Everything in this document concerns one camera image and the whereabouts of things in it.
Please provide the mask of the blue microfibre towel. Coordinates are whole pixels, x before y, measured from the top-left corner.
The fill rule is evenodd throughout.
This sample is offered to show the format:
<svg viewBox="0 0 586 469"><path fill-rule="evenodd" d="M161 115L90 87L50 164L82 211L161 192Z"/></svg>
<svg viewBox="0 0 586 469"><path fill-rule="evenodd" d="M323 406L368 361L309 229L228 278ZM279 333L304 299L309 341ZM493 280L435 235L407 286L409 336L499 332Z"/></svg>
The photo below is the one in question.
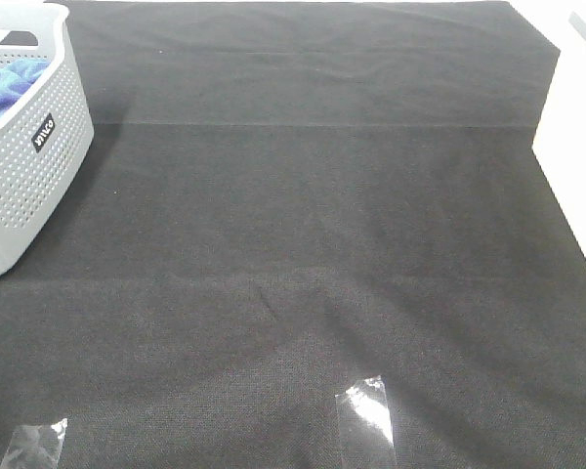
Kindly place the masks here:
<svg viewBox="0 0 586 469"><path fill-rule="evenodd" d="M0 117L37 81L49 62L18 59L0 68Z"/></svg>

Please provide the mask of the black table cloth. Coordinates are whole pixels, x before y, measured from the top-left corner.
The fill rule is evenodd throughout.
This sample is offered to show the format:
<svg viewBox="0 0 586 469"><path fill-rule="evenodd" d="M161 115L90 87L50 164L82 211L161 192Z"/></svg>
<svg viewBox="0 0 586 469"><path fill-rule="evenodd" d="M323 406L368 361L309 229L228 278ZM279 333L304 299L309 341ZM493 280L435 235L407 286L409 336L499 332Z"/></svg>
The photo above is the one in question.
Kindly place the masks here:
<svg viewBox="0 0 586 469"><path fill-rule="evenodd" d="M0 461L336 468L379 375L400 468L586 468L586 262L511 6L68 5L94 122L0 277Z"/></svg>

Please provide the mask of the clear tape strip centre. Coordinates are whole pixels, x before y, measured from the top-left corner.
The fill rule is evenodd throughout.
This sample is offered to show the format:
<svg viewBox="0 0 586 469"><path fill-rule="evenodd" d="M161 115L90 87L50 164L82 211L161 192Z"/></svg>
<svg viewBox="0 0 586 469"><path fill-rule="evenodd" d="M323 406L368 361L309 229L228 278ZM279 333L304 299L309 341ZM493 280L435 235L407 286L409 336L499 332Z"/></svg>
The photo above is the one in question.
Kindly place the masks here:
<svg viewBox="0 0 586 469"><path fill-rule="evenodd" d="M394 469L394 437L381 375L358 380L335 396L343 468Z"/></svg>

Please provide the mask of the clear tape strip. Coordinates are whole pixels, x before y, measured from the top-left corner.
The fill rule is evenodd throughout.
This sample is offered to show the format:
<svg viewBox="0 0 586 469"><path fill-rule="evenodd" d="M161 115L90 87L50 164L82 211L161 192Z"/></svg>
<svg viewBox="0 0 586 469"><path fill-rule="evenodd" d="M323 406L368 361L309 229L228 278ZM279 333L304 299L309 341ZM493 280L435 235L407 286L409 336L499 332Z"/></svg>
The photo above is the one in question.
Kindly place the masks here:
<svg viewBox="0 0 586 469"><path fill-rule="evenodd" d="M47 425L15 428L0 463L0 469L57 469L68 420Z"/></svg>
<svg viewBox="0 0 586 469"><path fill-rule="evenodd" d="M381 375L358 380L335 396L343 468L394 469L394 437Z"/></svg>

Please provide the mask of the grey perforated plastic basket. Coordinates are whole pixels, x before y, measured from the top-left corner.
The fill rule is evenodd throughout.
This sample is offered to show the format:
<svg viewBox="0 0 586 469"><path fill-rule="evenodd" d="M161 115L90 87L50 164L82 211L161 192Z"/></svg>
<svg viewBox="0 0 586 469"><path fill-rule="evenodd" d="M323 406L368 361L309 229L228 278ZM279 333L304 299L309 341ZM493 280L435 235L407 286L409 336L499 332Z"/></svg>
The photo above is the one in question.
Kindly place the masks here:
<svg viewBox="0 0 586 469"><path fill-rule="evenodd" d="M31 45L0 44L0 86L14 64L46 63L0 115L0 276L48 221L93 141L68 16L68 7L56 3L0 5L0 30L35 39Z"/></svg>

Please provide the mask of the white plastic basket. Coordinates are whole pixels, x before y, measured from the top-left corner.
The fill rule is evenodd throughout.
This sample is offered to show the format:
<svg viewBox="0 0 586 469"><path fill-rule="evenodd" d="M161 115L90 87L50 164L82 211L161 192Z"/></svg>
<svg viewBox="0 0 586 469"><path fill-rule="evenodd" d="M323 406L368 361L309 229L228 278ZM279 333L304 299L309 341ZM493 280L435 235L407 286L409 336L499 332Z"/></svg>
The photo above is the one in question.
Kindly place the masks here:
<svg viewBox="0 0 586 469"><path fill-rule="evenodd" d="M586 260L586 6L567 23L532 148Z"/></svg>

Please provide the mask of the clear tape strip left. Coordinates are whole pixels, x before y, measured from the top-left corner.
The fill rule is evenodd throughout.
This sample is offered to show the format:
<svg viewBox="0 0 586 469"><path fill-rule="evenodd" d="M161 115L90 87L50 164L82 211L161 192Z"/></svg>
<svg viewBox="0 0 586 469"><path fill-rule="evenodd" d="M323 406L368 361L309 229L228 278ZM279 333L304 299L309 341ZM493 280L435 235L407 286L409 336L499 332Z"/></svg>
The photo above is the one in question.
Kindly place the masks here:
<svg viewBox="0 0 586 469"><path fill-rule="evenodd" d="M57 469L68 420L47 425L15 428L0 463L0 469Z"/></svg>

